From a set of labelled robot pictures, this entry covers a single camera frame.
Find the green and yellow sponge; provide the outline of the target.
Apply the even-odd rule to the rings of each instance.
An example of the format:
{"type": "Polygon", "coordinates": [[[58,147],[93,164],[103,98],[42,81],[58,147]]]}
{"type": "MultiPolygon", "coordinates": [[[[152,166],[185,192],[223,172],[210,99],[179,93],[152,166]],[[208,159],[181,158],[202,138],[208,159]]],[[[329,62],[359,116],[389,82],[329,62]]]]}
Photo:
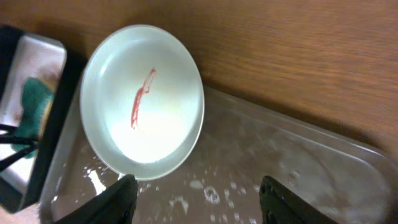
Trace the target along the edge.
{"type": "Polygon", "coordinates": [[[12,136],[39,142],[53,104],[56,81],[28,78],[22,89],[22,117],[12,136]]]}

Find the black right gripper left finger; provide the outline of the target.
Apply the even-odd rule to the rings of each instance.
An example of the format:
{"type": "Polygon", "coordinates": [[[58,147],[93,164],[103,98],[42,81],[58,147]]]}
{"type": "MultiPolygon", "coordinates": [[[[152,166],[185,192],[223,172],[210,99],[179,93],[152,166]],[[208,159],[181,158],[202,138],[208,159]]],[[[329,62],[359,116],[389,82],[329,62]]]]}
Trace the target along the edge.
{"type": "Polygon", "coordinates": [[[56,224],[131,224],[137,205],[137,190],[135,177],[131,174],[125,175],[56,224]]]}

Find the pale green plate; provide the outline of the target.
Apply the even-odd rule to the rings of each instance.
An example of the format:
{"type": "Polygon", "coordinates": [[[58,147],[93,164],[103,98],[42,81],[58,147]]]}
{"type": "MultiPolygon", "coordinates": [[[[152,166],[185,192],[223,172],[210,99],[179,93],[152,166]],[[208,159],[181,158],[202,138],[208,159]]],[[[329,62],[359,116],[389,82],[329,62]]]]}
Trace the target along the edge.
{"type": "Polygon", "coordinates": [[[198,141],[205,110],[197,65],[169,32],[133,25],[108,36],[81,79],[87,140],[118,174],[154,180],[177,169],[198,141]]]}

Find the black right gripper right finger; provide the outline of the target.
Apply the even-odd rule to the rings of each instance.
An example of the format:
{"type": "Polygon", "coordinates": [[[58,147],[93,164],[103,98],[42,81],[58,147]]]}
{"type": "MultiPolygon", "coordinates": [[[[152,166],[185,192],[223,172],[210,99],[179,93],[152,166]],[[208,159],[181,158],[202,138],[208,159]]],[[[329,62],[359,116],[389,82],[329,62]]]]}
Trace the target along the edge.
{"type": "Polygon", "coordinates": [[[263,224],[336,224],[269,175],[262,179],[259,198],[263,224]]]}

